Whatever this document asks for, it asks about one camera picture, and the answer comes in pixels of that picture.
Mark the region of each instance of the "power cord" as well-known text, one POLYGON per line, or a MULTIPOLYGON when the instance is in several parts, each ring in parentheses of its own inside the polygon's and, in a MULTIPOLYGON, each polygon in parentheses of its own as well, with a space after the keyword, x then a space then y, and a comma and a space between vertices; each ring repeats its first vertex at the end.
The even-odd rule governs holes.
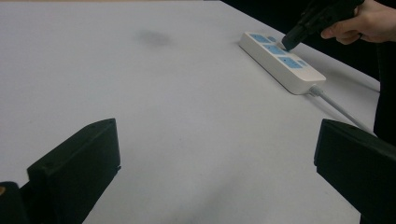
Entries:
POLYGON ((338 110, 341 114, 343 114, 350 121, 352 121, 354 124, 356 124, 360 129, 366 131, 367 133, 370 133, 370 134, 376 136, 375 133, 373 133, 367 126, 365 126, 363 123, 361 123, 358 119, 356 119, 354 116, 352 116, 350 113, 348 113, 343 107, 341 107, 339 104, 337 104, 328 95, 326 95, 324 93, 323 89, 321 89, 319 86, 313 85, 309 89, 309 92, 312 95, 314 95, 314 96, 320 96, 324 101, 326 101, 329 105, 331 105, 336 110, 338 110))

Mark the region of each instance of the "hand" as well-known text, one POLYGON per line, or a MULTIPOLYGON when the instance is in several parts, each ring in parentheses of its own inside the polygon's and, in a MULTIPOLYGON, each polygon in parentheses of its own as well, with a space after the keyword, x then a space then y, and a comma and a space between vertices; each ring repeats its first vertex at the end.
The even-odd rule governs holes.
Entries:
POLYGON ((354 18, 336 22, 324 29, 321 32, 322 38, 335 37, 345 45, 358 39, 373 43, 396 42, 396 9, 374 0, 365 0, 355 12, 354 18))

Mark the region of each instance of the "white power strip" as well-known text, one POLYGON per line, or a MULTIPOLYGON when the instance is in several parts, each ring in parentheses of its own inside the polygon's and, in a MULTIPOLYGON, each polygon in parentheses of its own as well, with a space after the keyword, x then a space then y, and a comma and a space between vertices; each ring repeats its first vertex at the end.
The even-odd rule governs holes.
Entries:
POLYGON ((310 93, 312 86, 322 86, 326 77, 297 55, 282 49, 275 38, 246 32, 239 41, 256 62, 293 94, 310 93))

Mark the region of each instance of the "black object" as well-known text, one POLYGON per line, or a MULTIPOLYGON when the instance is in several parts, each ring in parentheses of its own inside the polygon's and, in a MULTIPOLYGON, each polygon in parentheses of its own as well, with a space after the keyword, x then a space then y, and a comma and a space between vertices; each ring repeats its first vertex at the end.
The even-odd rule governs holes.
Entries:
POLYGON ((20 190, 0 183, 0 222, 80 224, 119 169, 116 121, 90 124, 31 165, 30 181, 20 190), (11 210, 19 214, 11 216, 11 210))
POLYGON ((337 21, 354 16, 354 9, 364 0, 312 0, 304 10, 301 19, 283 38, 286 50, 294 49, 309 35, 318 33, 337 21))
POLYGON ((361 212, 361 223, 396 223, 396 147, 351 125, 324 119, 315 165, 361 212))

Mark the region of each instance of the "white surface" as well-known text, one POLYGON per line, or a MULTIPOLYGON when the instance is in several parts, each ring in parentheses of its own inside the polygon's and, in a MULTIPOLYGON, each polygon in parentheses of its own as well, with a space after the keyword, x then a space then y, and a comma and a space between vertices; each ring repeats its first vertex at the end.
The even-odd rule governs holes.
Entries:
POLYGON ((312 86, 326 81, 318 70, 294 53, 283 50, 271 34, 246 32, 239 46, 293 94, 308 94, 312 86))
MULTIPOLYGON (((321 120, 348 121, 286 91, 239 48, 245 31, 274 32, 220 1, 0 3, 0 180, 25 184, 34 161, 115 118, 122 169, 87 224, 357 224, 313 164, 321 120)), ((373 125, 377 82, 295 51, 373 125)))

